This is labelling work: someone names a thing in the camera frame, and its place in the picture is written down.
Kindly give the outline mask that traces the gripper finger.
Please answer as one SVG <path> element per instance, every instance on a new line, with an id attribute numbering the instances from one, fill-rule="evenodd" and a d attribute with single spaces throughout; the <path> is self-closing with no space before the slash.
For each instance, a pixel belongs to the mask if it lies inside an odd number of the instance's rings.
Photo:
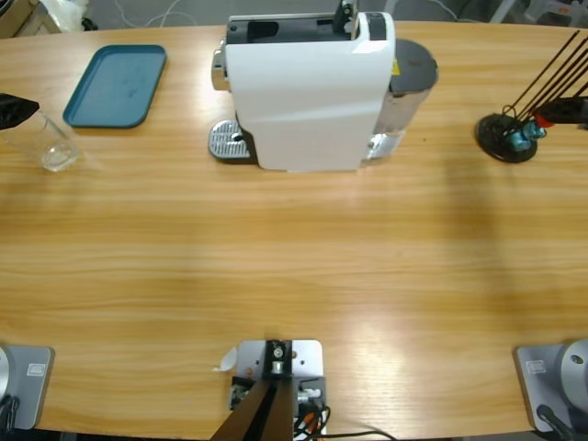
<path id="1" fill-rule="evenodd" d="M 587 124 L 587 97 L 559 97 L 537 108 L 534 117 L 539 125 Z"/>
<path id="2" fill-rule="evenodd" d="M 40 104 L 19 96 L 0 94 L 0 130 L 9 130 L 30 119 Z"/>

